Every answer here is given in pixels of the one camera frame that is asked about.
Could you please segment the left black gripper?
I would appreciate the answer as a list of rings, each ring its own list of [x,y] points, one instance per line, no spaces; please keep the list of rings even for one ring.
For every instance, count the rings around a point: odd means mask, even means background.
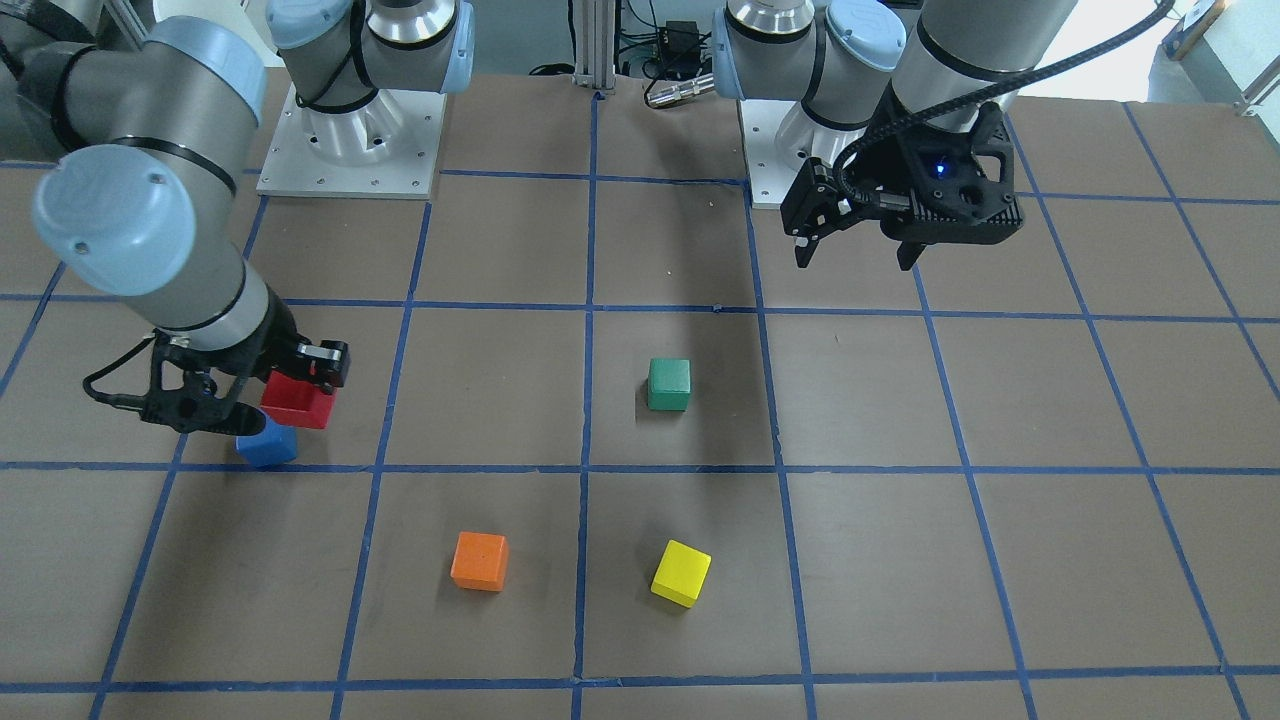
[[[806,159],[780,215],[795,237],[800,269],[810,266],[824,237],[876,222],[899,242],[899,269],[911,272],[932,245],[991,246],[1019,232],[1025,215],[1014,181],[1004,109],[986,101],[970,129],[922,122],[844,161]]]

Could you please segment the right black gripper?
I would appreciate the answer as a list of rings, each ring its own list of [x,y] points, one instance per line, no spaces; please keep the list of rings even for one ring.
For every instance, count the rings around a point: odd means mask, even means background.
[[[180,433],[255,436],[265,427],[265,415],[241,400],[251,380],[266,382],[279,372],[334,395],[346,387],[349,366],[347,342],[311,345],[288,306],[270,295],[259,327],[227,348],[197,350],[193,340],[182,346],[174,334],[157,329],[140,419]]]

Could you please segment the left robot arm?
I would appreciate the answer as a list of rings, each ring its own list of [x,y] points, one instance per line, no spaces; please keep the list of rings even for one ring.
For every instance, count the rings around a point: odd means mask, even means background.
[[[780,202],[796,264],[863,222],[908,272],[941,243],[995,246],[1025,217],[1000,83],[1036,69],[1071,1],[727,1],[714,14],[716,91],[785,101]]]

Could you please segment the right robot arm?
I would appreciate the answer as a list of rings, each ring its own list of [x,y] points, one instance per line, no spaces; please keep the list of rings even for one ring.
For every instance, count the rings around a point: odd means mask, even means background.
[[[50,161],[32,199],[44,241],[84,283],[151,325],[142,395],[95,402],[180,433],[255,436],[270,413],[241,401],[283,375],[329,405],[346,342],[301,334],[292,311],[227,237],[268,73],[233,29],[159,20],[136,50],[99,42],[100,1],[3,4],[3,156]],[[471,81],[468,1],[270,1],[271,41],[319,154],[379,161],[406,123],[393,91],[458,94]]]

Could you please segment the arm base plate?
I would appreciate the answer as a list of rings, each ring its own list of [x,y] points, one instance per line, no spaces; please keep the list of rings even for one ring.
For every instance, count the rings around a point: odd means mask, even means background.
[[[751,206],[776,210],[813,152],[814,124],[799,101],[739,101]]]
[[[383,90],[347,114],[283,104],[260,170],[269,197],[428,201],[448,96]]]

